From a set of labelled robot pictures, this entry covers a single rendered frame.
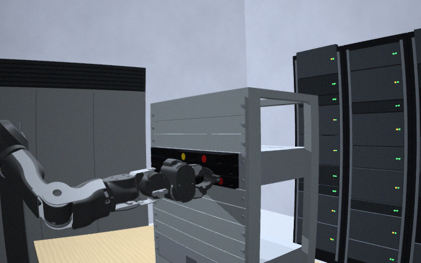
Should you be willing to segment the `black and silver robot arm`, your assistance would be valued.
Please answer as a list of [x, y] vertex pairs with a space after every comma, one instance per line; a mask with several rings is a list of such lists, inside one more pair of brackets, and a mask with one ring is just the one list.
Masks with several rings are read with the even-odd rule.
[[[87, 227], [110, 212], [154, 203], [170, 188], [168, 178], [153, 167], [89, 180], [76, 187], [48, 184], [44, 176], [43, 167], [29, 152], [20, 123], [0, 120], [0, 177], [7, 179], [34, 215], [53, 230]], [[149, 199], [142, 201], [139, 192]]]

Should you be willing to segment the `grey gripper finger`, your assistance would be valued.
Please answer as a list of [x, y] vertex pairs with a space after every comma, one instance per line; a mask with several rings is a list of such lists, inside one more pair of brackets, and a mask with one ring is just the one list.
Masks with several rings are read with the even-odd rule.
[[215, 182], [220, 182], [220, 179], [210, 179], [204, 177], [203, 182], [195, 186], [195, 195], [193, 199], [202, 198], [203, 195], [207, 193], [207, 190], [210, 189]]
[[206, 177], [206, 178], [210, 178], [210, 179], [220, 179], [220, 176], [215, 175], [210, 169], [203, 167], [202, 165], [196, 165], [196, 164], [192, 164], [191, 165], [195, 171], [195, 177]]

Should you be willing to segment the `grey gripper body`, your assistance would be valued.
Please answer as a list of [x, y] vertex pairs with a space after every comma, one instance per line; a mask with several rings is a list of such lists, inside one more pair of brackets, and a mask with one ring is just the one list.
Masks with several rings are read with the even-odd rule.
[[177, 159], [168, 158], [163, 162], [160, 173], [164, 174], [170, 182], [170, 188], [165, 198], [180, 203], [186, 203], [193, 199], [195, 195], [195, 171], [191, 165]]

